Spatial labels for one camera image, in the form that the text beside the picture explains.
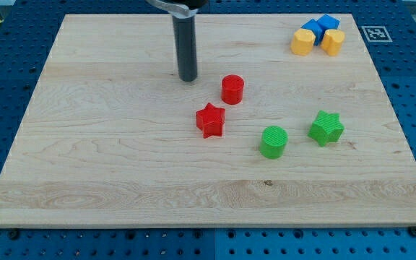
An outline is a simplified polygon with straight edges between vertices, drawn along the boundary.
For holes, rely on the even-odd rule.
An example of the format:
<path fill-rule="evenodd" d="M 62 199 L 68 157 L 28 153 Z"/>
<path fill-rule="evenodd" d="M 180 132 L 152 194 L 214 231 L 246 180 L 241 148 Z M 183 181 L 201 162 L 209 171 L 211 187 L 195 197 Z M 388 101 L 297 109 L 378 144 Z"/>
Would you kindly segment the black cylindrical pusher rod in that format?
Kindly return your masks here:
<path fill-rule="evenodd" d="M 194 16 L 173 16 L 173 32 L 179 78 L 184 82 L 192 82 L 198 76 Z"/>

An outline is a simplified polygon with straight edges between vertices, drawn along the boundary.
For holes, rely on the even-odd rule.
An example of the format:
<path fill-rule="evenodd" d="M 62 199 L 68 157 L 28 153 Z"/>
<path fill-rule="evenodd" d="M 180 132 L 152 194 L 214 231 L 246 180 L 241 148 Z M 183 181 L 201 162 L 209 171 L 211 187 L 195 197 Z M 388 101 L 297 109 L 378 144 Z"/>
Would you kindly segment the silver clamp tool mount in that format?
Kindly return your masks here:
<path fill-rule="evenodd" d="M 146 2 L 174 17 L 193 17 L 208 0 L 146 0 Z"/>

